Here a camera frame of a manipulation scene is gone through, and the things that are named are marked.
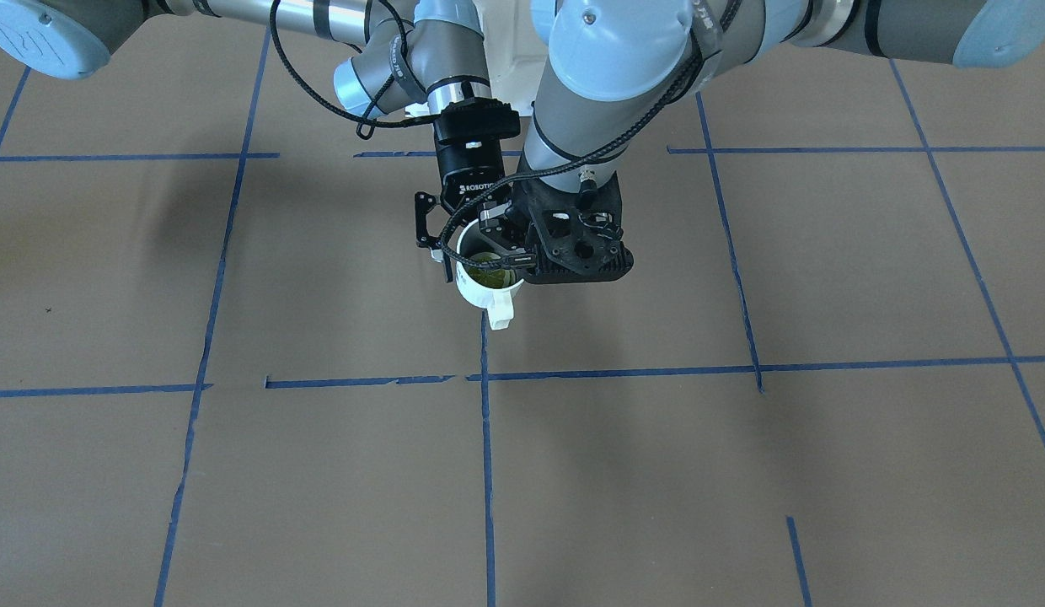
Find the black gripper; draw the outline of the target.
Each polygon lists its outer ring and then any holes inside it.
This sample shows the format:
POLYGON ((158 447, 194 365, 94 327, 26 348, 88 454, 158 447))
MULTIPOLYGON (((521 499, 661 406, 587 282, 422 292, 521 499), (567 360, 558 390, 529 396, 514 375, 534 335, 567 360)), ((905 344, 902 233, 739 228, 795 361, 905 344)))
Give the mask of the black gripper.
MULTIPOLYGON (((433 123, 437 164, 441 176, 441 204, 456 212, 488 185, 506 176, 501 142, 520 134, 520 115, 496 99, 465 99, 445 108, 433 123)), ((440 250, 429 232, 431 211, 439 200, 429 192, 414 194, 415 244, 440 250)))
POLYGON ((528 244, 529 219, 512 200, 512 185, 495 189, 479 204, 479 251, 493 254, 533 253, 528 244))

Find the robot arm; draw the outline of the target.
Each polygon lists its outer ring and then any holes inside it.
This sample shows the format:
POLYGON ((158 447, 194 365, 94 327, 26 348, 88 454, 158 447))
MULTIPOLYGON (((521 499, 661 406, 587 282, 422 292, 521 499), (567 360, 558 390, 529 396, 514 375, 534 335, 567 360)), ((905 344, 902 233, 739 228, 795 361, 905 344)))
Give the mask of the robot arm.
POLYGON ((520 120, 493 96, 472 1, 0 1, 0 50, 34 72, 86 79, 138 30, 180 20, 263 27, 292 80, 361 137, 429 126, 441 184, 420 215, 439 203, 454 229, 510 203, 501 143, 520 120), (326 94, 297 72, 287 32, 354 51, 326 94))
POLYGON ((545 43, 511 202, 483 216, 500 246, 620 251, 597 200, 661 108, 780 43, 961 68, 1008 67, 1045 40, 1045 1, 533 1, 545 43))

